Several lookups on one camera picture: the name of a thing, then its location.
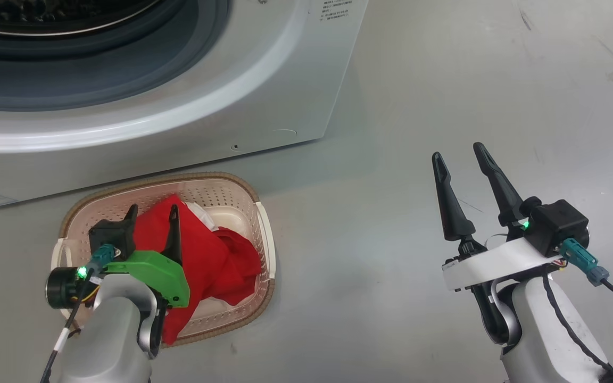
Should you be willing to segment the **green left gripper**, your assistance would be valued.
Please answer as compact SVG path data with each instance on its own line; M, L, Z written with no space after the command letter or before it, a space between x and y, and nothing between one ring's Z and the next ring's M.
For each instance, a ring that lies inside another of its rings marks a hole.
M132 204L123 223L134 225L137 216L138 204ZM173 204L164 255L155 251L135 251L126 260L110 262L105 271L108 274L129 274L160 293L173 308L183 308L189 306L190 287L182 264L179 209Z

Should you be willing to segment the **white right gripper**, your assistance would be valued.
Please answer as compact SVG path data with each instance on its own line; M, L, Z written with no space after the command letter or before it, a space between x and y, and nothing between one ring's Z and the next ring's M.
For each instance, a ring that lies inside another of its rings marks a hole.
M509 235L522 235L525 226L520 221L525 217L520 212L523 203L520 194L484 144L474 143L474 153L482 174L491 185L500 225L508 228ZM438 151L432 155L432 167L444 238L447 242L459 242L458 254L473 255L441 267L447 289L469 288L562 259L559 254L545 257L526 238L517 238L485 252L486 247L473 238L474 223L467 220L453 191L450 172Z

